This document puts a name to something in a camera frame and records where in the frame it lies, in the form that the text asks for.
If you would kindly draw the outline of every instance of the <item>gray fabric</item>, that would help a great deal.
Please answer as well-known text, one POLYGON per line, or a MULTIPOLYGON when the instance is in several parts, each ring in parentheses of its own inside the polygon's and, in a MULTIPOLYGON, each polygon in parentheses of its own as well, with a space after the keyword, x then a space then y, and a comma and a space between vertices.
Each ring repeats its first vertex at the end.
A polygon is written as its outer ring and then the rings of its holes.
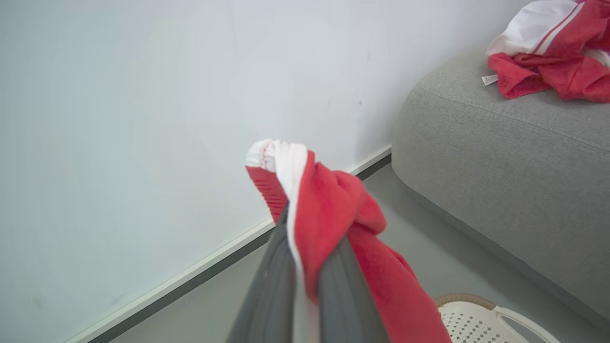
POLYGON ((610 320, 610 105, 506 100, 483 51, 427 76, 396 122, 409 187, 610 320))
POLYGON ((468 237, 479 243, 487 250, 495 254, 506 264, 518 270, 521 274, 528 277, 531 281, 536 283, 538 286, 544 288, 547 292, 553 294, 555 297, 563 301, 566 305, 571 307, 573 310, 578 312, 588 321, 592 322, 596 326, 600 327, 603 331, 610 333, 610 321, 605 319, 601 314, 595 312, 591 307, 585 305, 582 301, 568 293, 565 289, 559 287, 556 283, 552 282, 544 275, 532 269, 528 264, 518 259, 514 255, 510 254, 506 249, 502 248, 495 242, 492 242, 489 238, 481 234, 479 231, 471 228, 466 223, 452 216, 449 212, 438 207, 435 203, 425 198, 421 194, 417 193, 410 187, 406 187, 409 197, 417 201, 420 205, 427 208, 429 211, 438 215, 445 222, 458 229, 468 237))

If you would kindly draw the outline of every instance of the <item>gray floor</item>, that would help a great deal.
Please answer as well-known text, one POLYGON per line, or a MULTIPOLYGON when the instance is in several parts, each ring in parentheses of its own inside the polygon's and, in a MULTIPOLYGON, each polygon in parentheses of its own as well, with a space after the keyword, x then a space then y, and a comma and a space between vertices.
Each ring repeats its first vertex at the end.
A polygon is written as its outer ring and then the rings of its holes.
MULTIPOLYGON (((381 239, 407 259, 431 297, 456 292, 480 295, 524 314, 562 343, 610 342, 609 335, 412 201, 391 166, 369 177, 365 185, 386 215, 387 229, 381 239)), ((223 342, 264 249, 246 256, 112 343, 223 342)))

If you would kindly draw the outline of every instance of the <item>basket handle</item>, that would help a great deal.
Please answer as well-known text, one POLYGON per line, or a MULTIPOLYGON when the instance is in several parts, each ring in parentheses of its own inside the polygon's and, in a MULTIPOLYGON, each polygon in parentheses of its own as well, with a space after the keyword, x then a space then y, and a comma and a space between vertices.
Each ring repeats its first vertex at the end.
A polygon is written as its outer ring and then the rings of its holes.
POLYGON ((560 343, 552 334, 550 334, 547 330, 544 330, 540 325, 534 323, 531 319, 525 317, 522 314, 519 314, 511 309, 502 308, 500 306, 496 306, 493 311, 500 323, 504 325, 512 334, 517 336, 519 339, 523 341, 523 343, 528 343, 528 340, 525 339, 521 334, 519 334, 515 329, 510 326, 503 317, 514 320, 515 322, 523 325, 530 331, 536 334, 536 336, 540 337, 541 340, 546 343, 560 343))

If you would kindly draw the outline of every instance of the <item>clothing tag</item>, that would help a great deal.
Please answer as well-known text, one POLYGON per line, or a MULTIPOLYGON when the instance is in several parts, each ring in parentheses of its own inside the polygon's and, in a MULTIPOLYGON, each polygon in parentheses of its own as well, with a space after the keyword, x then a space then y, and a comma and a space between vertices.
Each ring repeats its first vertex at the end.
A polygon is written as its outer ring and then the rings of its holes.
POLYGON ((498 80, 498 75, 483 76, 481 79, 483 79, 484 85, 490 85, 498 80))

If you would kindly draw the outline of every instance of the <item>red fabric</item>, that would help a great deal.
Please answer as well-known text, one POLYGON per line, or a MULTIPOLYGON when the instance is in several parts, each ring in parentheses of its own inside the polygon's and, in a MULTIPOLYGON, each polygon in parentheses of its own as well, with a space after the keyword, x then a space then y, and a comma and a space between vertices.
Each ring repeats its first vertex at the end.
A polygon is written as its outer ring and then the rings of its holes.
POLYGON ((610 52, 610 0, 588 0, 542 55, 499 53, 487 64, 506 98, 554 88, 563 100, 610 103, 610 69, 583 50, 610 52))
MULTIPOLYGON (((248 173, 278 218, 282 192, 275 174, 247 167, 248 173)), ((362 182, 342 171, 330 171, 309 152, 301 179, 295 240, 305 271, 307 295, 317 301, 322 263, 347 234, 388 335, 394 343, 450 343, 435 303, 407 262, 376 236, 386 227, 377 202, 362 182)))

